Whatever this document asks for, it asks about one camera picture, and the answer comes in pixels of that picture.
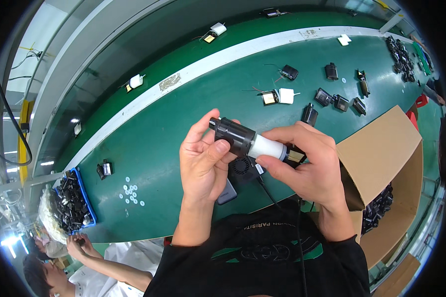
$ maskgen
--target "white belt edge strip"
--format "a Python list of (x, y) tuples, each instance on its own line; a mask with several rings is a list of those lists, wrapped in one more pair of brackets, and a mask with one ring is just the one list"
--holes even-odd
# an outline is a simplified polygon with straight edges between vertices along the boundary
[[(178, 72), (170, 75), (160, 83), (152, 86), (147, 91), (143, 92), (139, 97), (134, 99), (131, 103), (126, 105), (118, 113), (116, 113), (107, 123), (105, 123), (77, 152), (77, 154), (71, 159), (66, 166), (65, 170), (70, 170), (76, 167), (84, 157), (89, 154), (101, 141), (106, 139), (117, 128), (124, 124), (131, 117), (135, 116), (141, 110), (154, 103), (167, 93), (172, 92), (179, 86), (209, 72), (227, 63), (238, 60), (242, 57), (249, 56), (264, 50), (272, 49), (281, 45), (309, 40), (317, 38), (327, 37), (340, 37), (341, 34), (347, 34), (350, 36), (372, 36), (372, 37), (388, 37), (393, 36), (394, 39), (400, 39), (401, 41), (412, 43), (410, 39), (403, 36), (385, 33), (382, 34), (378, 29), (371, 29), (365, 27), (348, 27), (348, 26), (325, 26), (325, 27), (309, 27), (294, 29), (290, 31), (274, 33), (252, 40), (245, 41), (243, 43), (233, 45), (227, 49), (223, 49), (212, 55), (204, 57), (203, 59), (188, 65)], [(169, 86), (162, 87), (164, 82), (169, 82)]]

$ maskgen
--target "white shirt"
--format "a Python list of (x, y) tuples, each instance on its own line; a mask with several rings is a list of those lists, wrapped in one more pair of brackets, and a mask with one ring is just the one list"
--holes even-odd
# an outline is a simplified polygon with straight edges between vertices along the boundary
[[(122, 263), (155, 275), (164, 251), (163, 239), (112, 243), (104, 259)], [(86, 266), (69, 281), (76, 285), (76, 297), (141, 297), (143, 292)]]

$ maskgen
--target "cardboard box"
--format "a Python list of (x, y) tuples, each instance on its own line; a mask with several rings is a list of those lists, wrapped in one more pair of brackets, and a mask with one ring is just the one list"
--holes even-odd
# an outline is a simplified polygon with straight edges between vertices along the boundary
[(419, 261), (408, 254), (393, 273), (375, 290), (373, 297), (397, 297), (415, 275)]
[(399, 106), (337, 144), (345, 199), (360, 235), (362, 210), (392, 182), (391, 210), (360, 239), (368, 268), (404, 236), (415, 219), (423, 182), (421, 135)]

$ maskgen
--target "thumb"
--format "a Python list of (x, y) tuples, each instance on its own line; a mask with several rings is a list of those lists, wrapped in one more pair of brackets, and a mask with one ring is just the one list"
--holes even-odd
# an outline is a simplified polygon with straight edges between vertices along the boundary
[(209, 170), (220, 161), (227, 152), (230, 151), (230, 144), (223, 139), (217, 140), (212, 143), (206, 151), (202, 153), (202, 159), (200, 161), (201, 169)]
[(300, 182), (300, 176), (296, 170), (281, 160), (271, 156), (261, 155), (256, 159), (256, 163), (266, 168), (275, 179), (284, 182), (286, 185), (295, 187)]

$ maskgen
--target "white sticker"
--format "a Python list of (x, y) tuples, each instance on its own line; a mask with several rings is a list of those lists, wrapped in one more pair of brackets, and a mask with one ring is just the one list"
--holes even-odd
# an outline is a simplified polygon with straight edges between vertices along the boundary
[(262, 175), (264, 173), (264, 170), (262, 169), (260, 164), (256, 163), (255, 167), (258, 170), (260, 175)]

